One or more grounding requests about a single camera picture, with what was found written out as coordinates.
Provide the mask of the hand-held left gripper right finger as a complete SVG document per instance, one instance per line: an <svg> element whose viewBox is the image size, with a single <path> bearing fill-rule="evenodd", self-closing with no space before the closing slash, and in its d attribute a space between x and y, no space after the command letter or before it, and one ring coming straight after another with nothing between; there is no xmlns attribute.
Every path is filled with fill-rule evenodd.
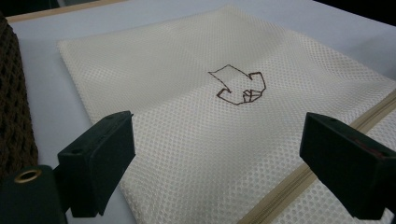
<svg viewBox="0 0 396 224"><path fill-rule="evenodd" d="M307 113L300 157L350 215L396 219L396 152L338 119Z"/></svg>

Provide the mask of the brown wicker basket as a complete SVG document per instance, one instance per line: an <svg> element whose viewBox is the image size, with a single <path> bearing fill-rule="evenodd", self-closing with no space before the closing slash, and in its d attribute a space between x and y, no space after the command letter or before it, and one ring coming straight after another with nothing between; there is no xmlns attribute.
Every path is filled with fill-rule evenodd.
<svg viewBox="0 0 396 224"><path fill-rule="evenodd" d="M0 11L0 184L37 163L19 40Z"/></svg>

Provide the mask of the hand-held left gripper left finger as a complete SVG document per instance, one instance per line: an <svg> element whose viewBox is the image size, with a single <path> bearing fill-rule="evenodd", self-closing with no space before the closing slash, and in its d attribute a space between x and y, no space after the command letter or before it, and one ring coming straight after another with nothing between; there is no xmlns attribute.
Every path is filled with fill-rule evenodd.
<svg viewBox="0 0 396 224"><path fill-rule="evenodd" d="M122 111L104 117L58 154L63 208L73 217L105 212L135 155L132 116Z"/></svg>

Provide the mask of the cream mesh laundry bag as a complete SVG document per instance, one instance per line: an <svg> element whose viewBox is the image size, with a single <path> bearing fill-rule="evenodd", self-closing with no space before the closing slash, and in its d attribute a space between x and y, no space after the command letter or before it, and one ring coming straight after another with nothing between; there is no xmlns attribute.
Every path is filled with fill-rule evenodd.
<svg viewBox="0 0 396 224"><path fill-rule="evenodd" d="M133 115L120 186L139 224L237 224L304 172L307 113L351 123L396 93L316 40L227 6L63 40L92 121Z"/></svg>

